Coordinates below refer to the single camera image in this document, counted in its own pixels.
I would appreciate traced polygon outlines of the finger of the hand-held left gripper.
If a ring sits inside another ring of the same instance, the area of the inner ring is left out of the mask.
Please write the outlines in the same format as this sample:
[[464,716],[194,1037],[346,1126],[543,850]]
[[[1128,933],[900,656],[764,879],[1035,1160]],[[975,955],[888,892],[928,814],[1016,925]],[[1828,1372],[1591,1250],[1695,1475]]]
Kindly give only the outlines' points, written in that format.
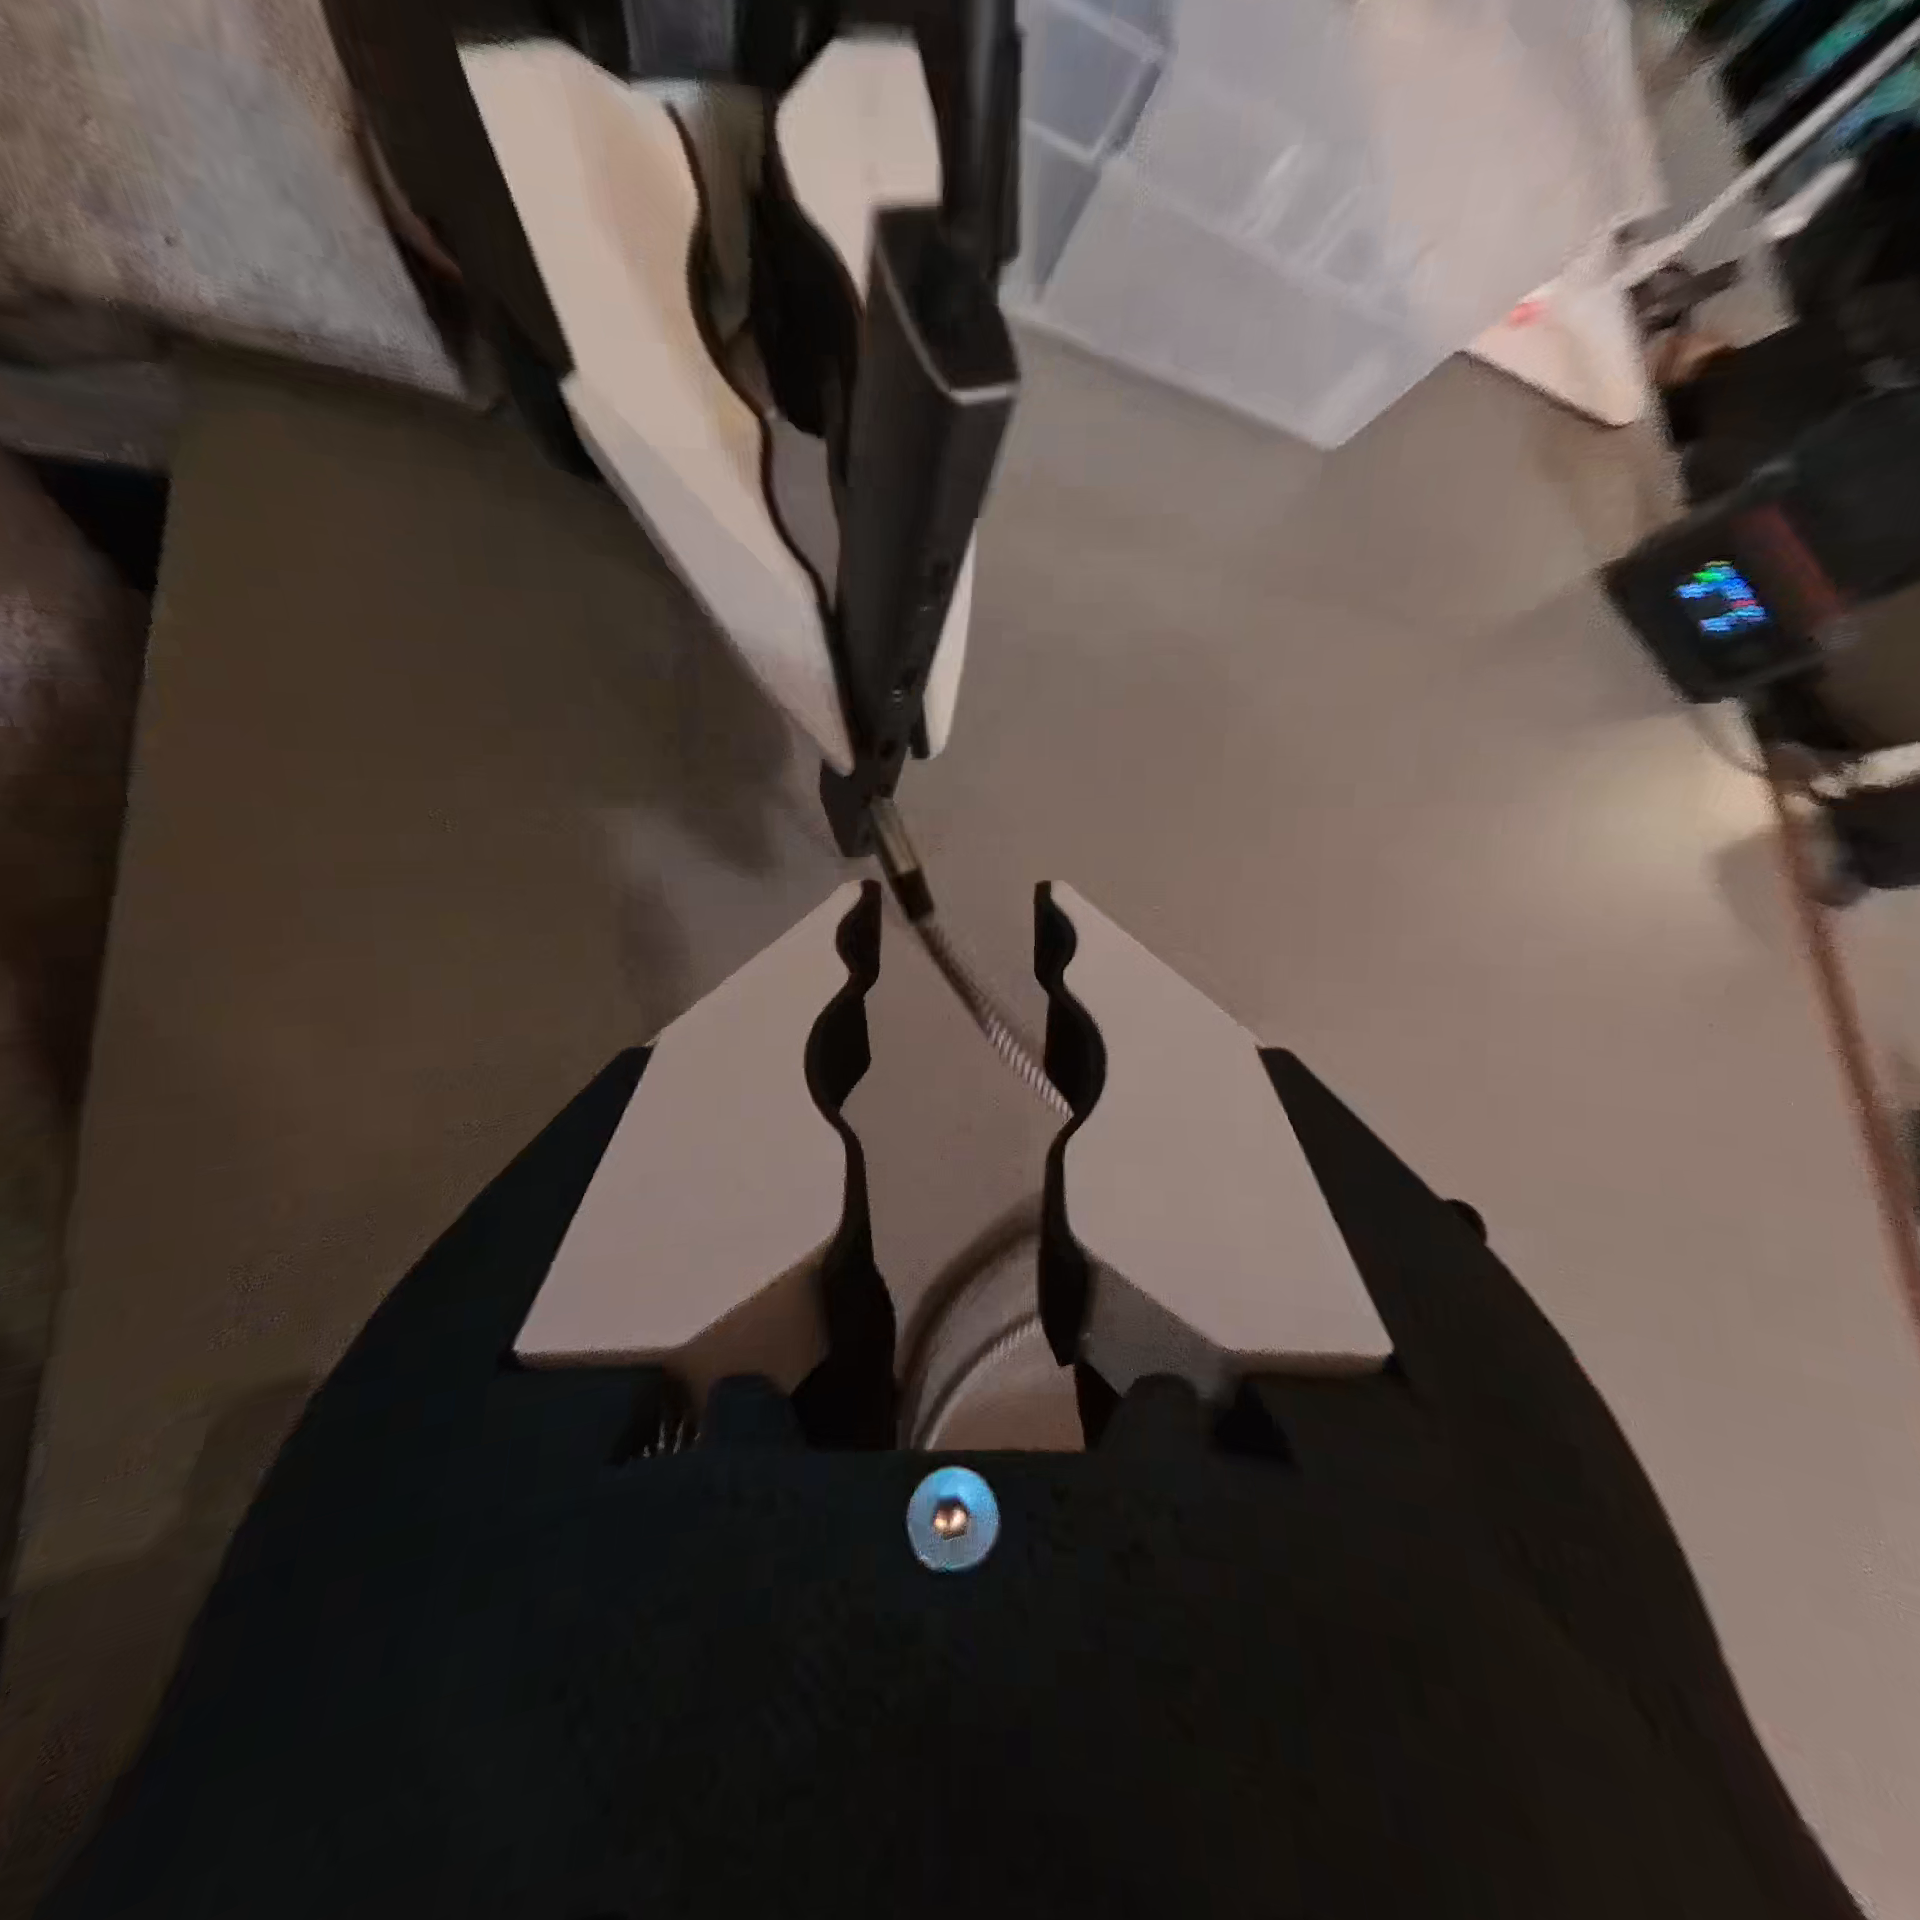
[[573,45],[458,62],[564,321],[564,406],[592,461],[757,691],[852,774],[829,623],[764,492],[764,420],[702,336],[702,173],[671,101]]
[[975,562],[981,562],[981,541],[967,541],[957,578],[954,578],[954,593],[945,593],[939,641],[933,641],[928,678],[922,678],[922,711],[912,726],[912,755],[939,755],[954,740],[962,661],[967,661],[967,630],[975,630]]

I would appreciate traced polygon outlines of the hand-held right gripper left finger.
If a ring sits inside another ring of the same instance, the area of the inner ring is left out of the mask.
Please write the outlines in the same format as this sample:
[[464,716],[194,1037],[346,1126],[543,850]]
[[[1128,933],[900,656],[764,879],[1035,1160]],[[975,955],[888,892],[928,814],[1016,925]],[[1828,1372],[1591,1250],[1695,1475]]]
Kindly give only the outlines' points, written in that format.
[[877,933],[886,895],[852,879],[659,1031],[516,1362],[659,1369],[686,1411],[757,1372],[814,1449],[894,1449],[894,1302],[848,1118]]

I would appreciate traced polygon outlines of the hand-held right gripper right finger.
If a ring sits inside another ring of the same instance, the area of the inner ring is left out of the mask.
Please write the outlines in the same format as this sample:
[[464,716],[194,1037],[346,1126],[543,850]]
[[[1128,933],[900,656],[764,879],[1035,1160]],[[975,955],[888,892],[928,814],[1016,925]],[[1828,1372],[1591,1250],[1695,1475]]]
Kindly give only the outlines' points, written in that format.
[[1035,885],[1046,1080],[1035,1306],[1101,1449],[1138,1392],[1281,1449],[1281,1399],[1394,1380],[1394,1330],[1256,1037],[1061,879]]

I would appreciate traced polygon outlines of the grey usb hub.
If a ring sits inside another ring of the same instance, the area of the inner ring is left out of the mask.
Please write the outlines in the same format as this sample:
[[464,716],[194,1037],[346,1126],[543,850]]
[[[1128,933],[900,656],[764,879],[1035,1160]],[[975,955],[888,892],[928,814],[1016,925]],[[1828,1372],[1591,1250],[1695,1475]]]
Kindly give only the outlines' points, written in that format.
[[894,796],[912,748],[933,740],[928,678],[1014,401],[1016,353],[992,272],[945,242],[933,207],[886,207],[833,499],[829,641],[852,767],[819,779],[848,858],[876,850],[876,807]]

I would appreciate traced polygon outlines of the clear plastic bin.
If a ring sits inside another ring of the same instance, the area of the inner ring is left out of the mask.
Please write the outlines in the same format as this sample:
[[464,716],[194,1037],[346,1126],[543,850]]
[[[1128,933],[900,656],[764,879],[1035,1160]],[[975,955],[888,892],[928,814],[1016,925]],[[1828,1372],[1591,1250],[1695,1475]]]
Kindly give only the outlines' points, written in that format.
[[1024,0],[1016,30],[1016,321],[1321,451],[1460,353],[1364,6]]

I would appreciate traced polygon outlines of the pale fuzzy cloth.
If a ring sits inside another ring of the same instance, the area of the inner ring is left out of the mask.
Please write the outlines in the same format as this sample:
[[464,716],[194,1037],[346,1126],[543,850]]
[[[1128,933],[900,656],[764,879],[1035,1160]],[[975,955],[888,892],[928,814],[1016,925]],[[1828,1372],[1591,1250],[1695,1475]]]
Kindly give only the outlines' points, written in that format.
[[169,465],[180,353],[491,406],[314,0],[0,6],[8,445]]

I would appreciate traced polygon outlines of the grey metal cylinder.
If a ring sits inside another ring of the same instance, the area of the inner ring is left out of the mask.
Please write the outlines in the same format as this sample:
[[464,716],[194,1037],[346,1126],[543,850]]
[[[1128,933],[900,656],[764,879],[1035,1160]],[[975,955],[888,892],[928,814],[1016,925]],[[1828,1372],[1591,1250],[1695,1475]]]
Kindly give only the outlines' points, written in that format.
[[1040,1195],[1004,1207],[900,1325],[900,1453],[1080,1453],[1076,1372],[1040,1330]]

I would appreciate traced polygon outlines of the black device with lit screen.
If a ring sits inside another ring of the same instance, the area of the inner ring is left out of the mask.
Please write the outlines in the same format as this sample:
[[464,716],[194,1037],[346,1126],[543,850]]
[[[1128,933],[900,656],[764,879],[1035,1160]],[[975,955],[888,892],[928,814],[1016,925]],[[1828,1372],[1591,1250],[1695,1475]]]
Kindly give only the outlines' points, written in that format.
[[1674,517],[1604,562],[1596,586],[1687,709],[1815,673],[1850,623],[1815,543],[1756,496]]

